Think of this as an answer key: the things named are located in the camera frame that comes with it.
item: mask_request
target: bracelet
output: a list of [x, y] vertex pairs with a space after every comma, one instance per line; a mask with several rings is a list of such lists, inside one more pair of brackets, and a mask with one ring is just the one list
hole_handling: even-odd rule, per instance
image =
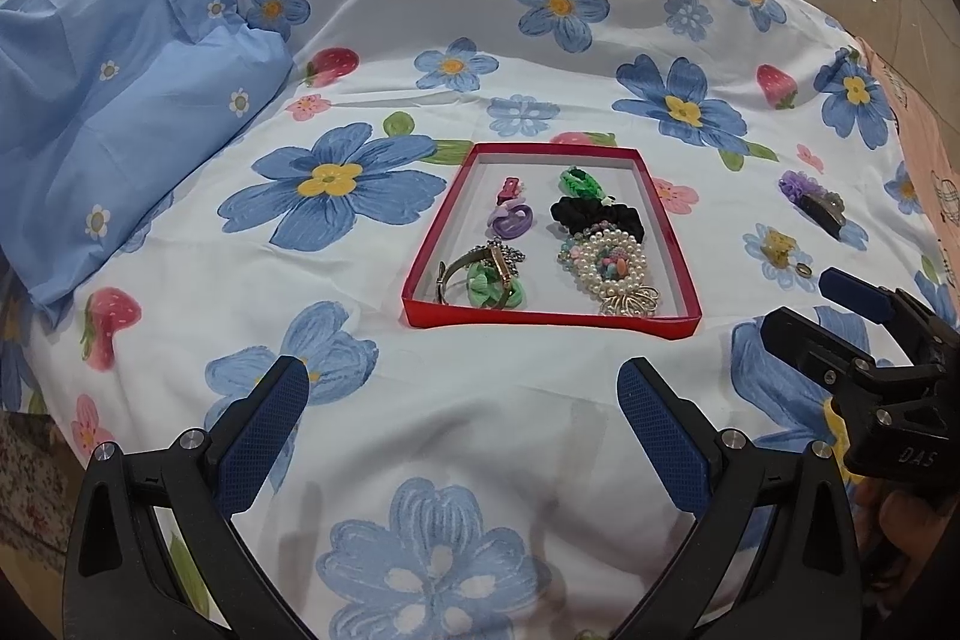
[[526, 256], [520, 250], [508, 247], [500, 239], [493, 238], [486, 244], [478, 245], [465, 255], [460, 256], [450, 266], [440, 261], [440, 270], [437, 274], [437, 301], [439, 304], [447, 303], [446, 285], [450, 282], [450, 277], [473, 263], [482, 263], [483, 266], [496, 271], [496, 275], [499, 277], [498, 282], [502, 285], [502, 292], [500, 298], [496, 300], [492, 307], [493, 309], [503, 309], [504, 306], [507, 306], [510, 296], [515, 294], [514, 277], [517, 276], [517, 263], [525, 259]]

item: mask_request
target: screw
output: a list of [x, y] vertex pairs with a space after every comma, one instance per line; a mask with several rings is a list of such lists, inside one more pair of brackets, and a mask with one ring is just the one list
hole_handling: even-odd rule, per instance
[[833, 448], [823, 440], [816, 440], [810, 445], [810, 450], [813, 451], [814, 456], [817, 456], [817, 458], [830, 458], [833, 456]]
[[720, 435], [720, 440], [731, 451], [738, 451], [747, 444], [747, 437], [744, 436], [743, 432], [738, 432], [736, 429], [727, 429]]
[[192, 451], [193, 448], [199, 448], [200, 445], [203, 445], [203, 429], [189, 429], [188, 432], [181, 434], [179, 439], [179, 446], [184, 449], [184, 451]]
[[104, 442], [94, 448], [93, 457], [98, 461], [109, 461], [109, 459], [116, 453], [116, 445], [112, 442]]

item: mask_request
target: bed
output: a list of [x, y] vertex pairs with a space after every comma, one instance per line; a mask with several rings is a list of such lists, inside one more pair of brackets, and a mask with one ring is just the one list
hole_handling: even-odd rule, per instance
[[[836, 266], [956, 324], [896, 104], [864, 47], [802, 0], [197, 3], [270, 32], [292, 65], [258, 112], [244, 83], [218, 82], [241, 130], [218, 131], [136, 225], [91, 205], [86, 237], [122, 246], [56, 325], [11, 291], [3, 403], [49, 410], [86, 461], [109, 439], [165, 448], [278, 355], [302, 358], [305, 413], [233, 520], [318, 636], [604, 636], [692, 523], [618, 409], [624, 361], [649, 358], [715, 427], [842, 451], [842, 422], [765, 354], [760, 317], [790, 306], [903, 361], [819, 295]], [[125, 63], [91, 68], [96, 86]], [[400, 288], [443, 192], [470, 144], [504, 140], [639, 149], [697, 333], [410, 328]], [[839, 241], [795, 207], [812, 191], [842, 197]]]

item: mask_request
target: blue pillowcase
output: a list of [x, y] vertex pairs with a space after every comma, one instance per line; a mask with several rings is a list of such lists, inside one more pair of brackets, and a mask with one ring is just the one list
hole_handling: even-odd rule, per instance
[[0, 0], [0, 248], [56, 322], [141, 218], [280, 89], [236, 0]]

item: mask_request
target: pink flower print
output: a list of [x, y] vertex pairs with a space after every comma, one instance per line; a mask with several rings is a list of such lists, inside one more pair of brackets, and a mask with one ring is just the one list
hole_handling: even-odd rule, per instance
[[803, 144], [797, 145], [797, 157], [808, 166], [815, 168], [818, 174], [824, 173], [824, 162], [820, 160], [817, 155], [813, 154], [813, 152], [810, 152], [810, 149], [803, 146]]
[[666, 180], [653, 178], [656, 187], [656, 195], [664, 204], [664, 209], [673, 214], [689, 214], [694, 204], [698, 203], [700, 196], [692, 187], [685, 184], [673, 184]]
[[294, 115], [296, 122], [304, 122], [304, 120], [309, 120], [314, 114], [320, 114], [320, 111], [326, 111], [330, 106], [333, 106], [333, 104], [325, 98], [320, 98], [319, 95], [304, 95], [302, 98], [293, 101], [290, 106], [287, 106], [286, 110]]
[[77, 420], [70, 424], [70, 429], [73, 429], [74, 444], [86, 458], [90, 458], [99, 443], [113, 439], [113, 434], [100, 427], [97, 405], [85, 393], [77, 397]]

